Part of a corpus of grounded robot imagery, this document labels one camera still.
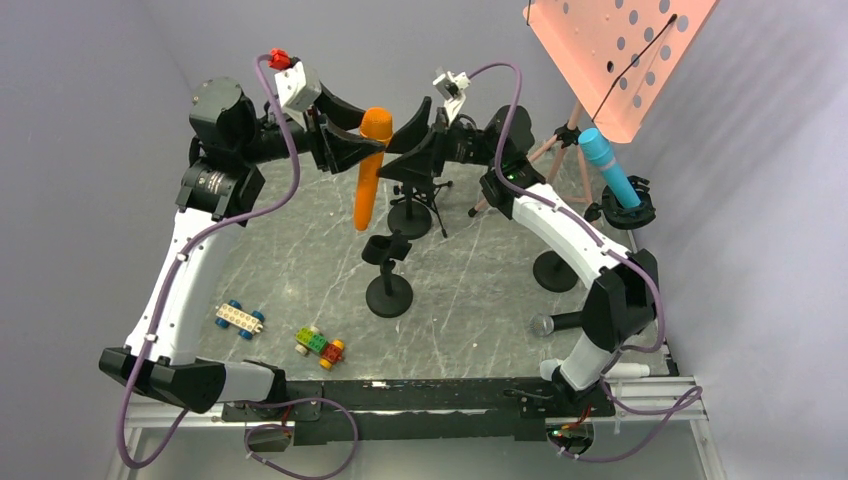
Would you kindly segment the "tripod shock mount stand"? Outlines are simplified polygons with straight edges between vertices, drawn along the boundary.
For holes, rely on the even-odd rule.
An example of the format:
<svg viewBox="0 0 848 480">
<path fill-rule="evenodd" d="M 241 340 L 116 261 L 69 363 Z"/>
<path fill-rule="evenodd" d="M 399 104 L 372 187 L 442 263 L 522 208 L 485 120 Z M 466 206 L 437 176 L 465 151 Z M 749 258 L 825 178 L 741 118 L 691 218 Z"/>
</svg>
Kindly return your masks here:
<svg viewBox="0 0 848 480">
<path fill-rule="evenodd" d="M 441 192 L 442 189 L 451 188 L 453 186 L 453 182 L 447 181 L 447 182 L 438 183 L 438 184 L 433 183 L 429 186 L 421 187 L 421 188 L 414 186 L 414 185 L 411 185 L 411 184 L 408 184 L 408 183 L 400 183 L 400 184 L 405 184 L 407 186 L 415 187 L 419 192 L 421 192 L 422 194 L 424 194 L 426 196 L 427 205 L 428 205 L 428 208 L 430 209 L 431 215 L 432 215 L 432 226 L 433 226 L 433 218 L 436 218 L 436 220 L 438 221 L 438 224 L 439 224 L 439 230 L 440 230 L 442 237 L 447 238 L 448 233 L 447 233 L 447 230 L 446 230 L 444 223 L 442 221 L 441 214 L 440 214 L 440 211 L 438 209 L 438 206 L 436 204 L 436 198 L 437 198 L 438 194 Z"/>
</svg>

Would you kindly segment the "orange microphone round stand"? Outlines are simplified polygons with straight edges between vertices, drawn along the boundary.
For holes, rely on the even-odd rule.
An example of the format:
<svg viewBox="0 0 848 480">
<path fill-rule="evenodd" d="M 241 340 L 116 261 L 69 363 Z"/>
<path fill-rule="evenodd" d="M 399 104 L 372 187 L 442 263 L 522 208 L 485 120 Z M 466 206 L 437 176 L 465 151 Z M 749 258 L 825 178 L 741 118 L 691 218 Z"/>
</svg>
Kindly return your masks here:
<svg viewBox="0 0 848 480">
<path fill-rule="evenodd" d="M 380 269 L 379 276 L 369 283 L 365 299 L 369 310 L 381 318 L 398 317 L 411 307 L 411 284 L 393 272 L 396 263 L 405 260 L 411 247 L 411 242 L 399 230 L 393 230 L 390 235 L 372 235 L 363 248 L 362 260 Z"/>
</svg>

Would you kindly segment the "silver mesh black microphone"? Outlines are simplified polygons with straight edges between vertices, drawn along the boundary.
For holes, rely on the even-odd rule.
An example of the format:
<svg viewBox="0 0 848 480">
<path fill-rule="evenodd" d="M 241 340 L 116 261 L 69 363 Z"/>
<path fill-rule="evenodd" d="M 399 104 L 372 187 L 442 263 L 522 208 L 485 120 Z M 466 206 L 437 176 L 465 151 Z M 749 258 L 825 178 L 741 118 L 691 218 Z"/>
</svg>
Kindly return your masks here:
<svg viewBox="0 0 848 480">
<path fill-rule="evenodd" d="M 580 328 L 581 325 L 580 312 L 536 314 L 529 321 L 529 330 L 537 337 L 547 337 L 557 331 Z"/>
</svg>

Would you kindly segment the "white condenser microphone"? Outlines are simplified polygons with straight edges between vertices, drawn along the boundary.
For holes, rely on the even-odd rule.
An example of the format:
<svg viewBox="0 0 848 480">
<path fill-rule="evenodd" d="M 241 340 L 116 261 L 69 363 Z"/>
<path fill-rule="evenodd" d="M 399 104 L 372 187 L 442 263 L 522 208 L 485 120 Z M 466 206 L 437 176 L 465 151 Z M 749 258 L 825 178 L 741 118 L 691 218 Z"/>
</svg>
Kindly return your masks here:
<svg viewBox="0 0 848 480">
<path fill-rule="evenodd" d="M 540 376 L 545 380 L 550 380 L 556 367 L 560 367 L 563 360 L 547 359 L 540 363 Z M 605 377 L 612 379 L 636 379 L 648 377 L 651 375 L 650 366 L 642 363 L 625 363 L 619 362 L 611 367 L 605 374 Z"/>
</svg>

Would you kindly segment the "black round base stand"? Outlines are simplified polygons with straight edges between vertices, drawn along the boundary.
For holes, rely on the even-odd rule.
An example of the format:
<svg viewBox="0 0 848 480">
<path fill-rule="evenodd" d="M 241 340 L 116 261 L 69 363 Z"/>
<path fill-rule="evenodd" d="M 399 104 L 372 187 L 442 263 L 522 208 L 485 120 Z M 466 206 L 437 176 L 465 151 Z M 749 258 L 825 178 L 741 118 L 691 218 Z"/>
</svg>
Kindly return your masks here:
<svg viewBox="0 0 848 480">
<path fill-rule="evenodd" d="M 424 194 L 415 187 L 395 185 L 395 199 L 390 201 L 387 225 L 391 232 L 399 231 L 404 237 L 415 240 L 427 234 L 432 227 L 432 215 Z"/>
</svg>

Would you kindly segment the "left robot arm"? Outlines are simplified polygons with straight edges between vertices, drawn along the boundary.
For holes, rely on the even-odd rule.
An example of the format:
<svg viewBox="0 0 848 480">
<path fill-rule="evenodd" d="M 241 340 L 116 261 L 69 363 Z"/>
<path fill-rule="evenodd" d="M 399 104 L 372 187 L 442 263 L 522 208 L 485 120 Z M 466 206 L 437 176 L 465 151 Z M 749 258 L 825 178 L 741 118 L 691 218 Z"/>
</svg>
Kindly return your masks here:
<svg viewBox="0 0 848 480">
<path fill-rule="evenodd" d="M 381 149 L 357 134 L 363 115 L 326 87 L 304 106 L 276 95 L 258 112 L 235 79 L 199 85 L 166 259 L 136 327 L 121 346 L 102 352 L 99 369 L 127 395 L 196 413 L 245 401 L 261 419 L 279 417 L 288 402 L 283 369 L 201 358 L 201 325 L 227 255 L 258 215 L 260 165 L 309 153 L 321 170 L 346 171 Z"/>
</svg>

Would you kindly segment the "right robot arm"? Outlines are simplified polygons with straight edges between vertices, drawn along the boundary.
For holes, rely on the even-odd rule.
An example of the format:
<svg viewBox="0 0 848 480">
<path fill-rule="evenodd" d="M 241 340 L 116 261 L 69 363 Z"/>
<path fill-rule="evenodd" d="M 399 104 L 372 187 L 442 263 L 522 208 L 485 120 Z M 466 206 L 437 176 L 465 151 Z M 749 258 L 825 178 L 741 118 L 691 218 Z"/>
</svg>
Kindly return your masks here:
<svg viewBox="0 0 848 480">
<path fill-rule="evenodd" d="M 647 250 L 632 252 L 579 217 L 527 158 L 534 145 L 527 110 L 501 107 L 483 129 L 448 116 L 426 97 L 390 142 L 395 160 L 380 177 L 427 189 L 447 162 L 484 165 L 480 183 L 490 206 L 540 238 L 588 290 L 580 312 L 582 333 L 571 353 L 544 361 L 541 376 L 553 383 L 554 407 L 576 415 L 628 339 L 658 315 L 658 268 Z"/>
</svg>

